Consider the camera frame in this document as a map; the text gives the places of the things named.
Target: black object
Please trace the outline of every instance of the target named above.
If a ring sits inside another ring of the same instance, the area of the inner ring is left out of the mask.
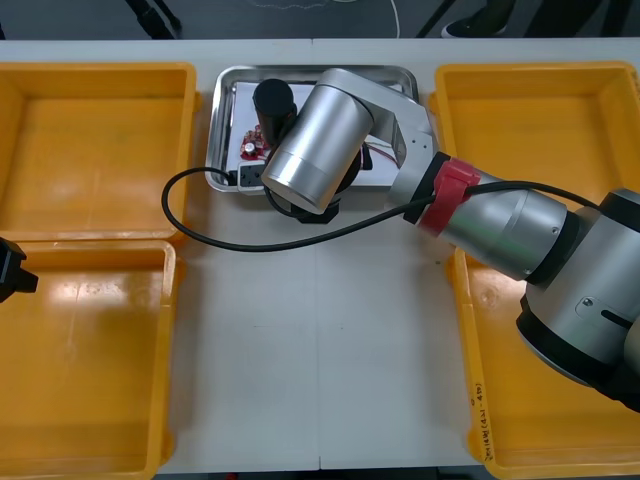
[[[531,285],[539,285],[555,277],[573,253],[579,234],[580,219],[578,215],[567,212],[556,242],[540,265],[525,280]]]
[[[171,9],[167,7],[167,4],[164,3],[164,0],[154,0],[160,11],[164,13],[164,16],[169,19],[169,23],[171,24],[171,28],[173,28],[176,33],[182,33],[182,22],[178,17],[176,17]]]
[[[0,238],[0,303],[16,292],[36,291],[38,277],[20,267],[26,259],[18,245]]]
[[[427,171],[424,172],[424,176],[422,177],[422,180],[420,180],[418,188],[413,192],[413,196],[411,197],[412,202],[433,194],[436,176],[438,176],[438,172],[442,168],[442,165],[444,165],[444,162],[449,161],[450,158],[451,157],[446,153],[436,152],[433,160],[431,160],[431,163],[427,167]],[[407,210],[402,218],[415,225],[418,220],[420,220],[420,216],[422,215],[422,212],[424,212],[425,207],[426,205]]]
[[[613,367],[590,357],[553,333],[532,311],[527,297],[520,300],[522,313],[516,320],[520,334],[545,358],[581,381],[595,385],[606,381]]]
[[[600,30],[601,37],[620,36],[622,28],[629,16],[632,1],[633,0],[611,0],[609,2],[607,15],[604,17],[604,24],[602,25],[602,30]]]
[[[438,23],[440,19],[444,16],[444,14],[449,11],[449,9],[452,7],[454,3],[456,3],[456,0],[443,0],[440,6],[436,8],[436,11],[433,12],[433,15],[431,15],[431,18],[429,18],[429,20],[427,20],[427,23],[425,23],[424,26],[420,29],[420,31],[416,35],[416,38],[426,37],[429,34],[429,32],[433,29],[433,27],[436,26],[436,23]]]
[[[262,138],[272,147],[278,145],[290,117],[297,114],[291,87],[277,78],[263,80],[253,92],[253,106],[258,114]]]
[[[327,207],[327,209],[324,211],[324,213],[321,213],[320,215],[315,215],[315,214],[304,215],[304,213],[309,213],[309,212],[293,204],[291,205],[291,213],[293,213],[294,215],[295,214],[300,215],[298,217],[298,221],[300,223],[326,225],[331,220],[336,218],[336,215],[338,215],[338,213],[340,213],[340,200],[337,200],[332,204],[330,204]]]
[[[602,0],[543,0],[524,36],[575,37],[601,3]]]
[[[136,14],[142,29],[154,40],[173,40],[175,37],[164,24],[158,11],[146,0],[125,0],[133,13]]]
[[[598,392],[640,413],[640,377],[621,362],[606,381],[592,385]]]
[[[600,213],[640,233],[640,205],[610,192],[600,204]]]

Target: white table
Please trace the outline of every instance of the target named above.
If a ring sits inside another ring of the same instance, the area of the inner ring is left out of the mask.
[[[609,59],[640,67],[640,39],[0,42],[0,61],[187,61],[203,92],[238,64],[401,65],[424,97],[446,63]],[[381,193],[354,194],[330,226],[303,226],[262,199],[214,193],[202,177],[189,217],[209,235],[266,243],[350,224],[383,203]],[[162,472],[474,463],[442,247],[399,219],[278,254],[188,243],[171,399],[177,449]]]

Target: yellow plastic tray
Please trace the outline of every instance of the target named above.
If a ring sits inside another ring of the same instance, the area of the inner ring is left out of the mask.
[[[152,478],[168,453],[173,247],[21,246],[40,282],[0,305],[0,477]]]
[[[0,236],[173,237],[160,194],[189,166],[195,98],[188,64],[0,64]]]
[[[640,103],[624,63],[449,65],[430,106],[441,149],[493,175],[600,202],[640,190]],[[515,320],[525,284],[450,263],[472,411],[469,448],[496,477],[640,473],[640,415],[564,378]]]

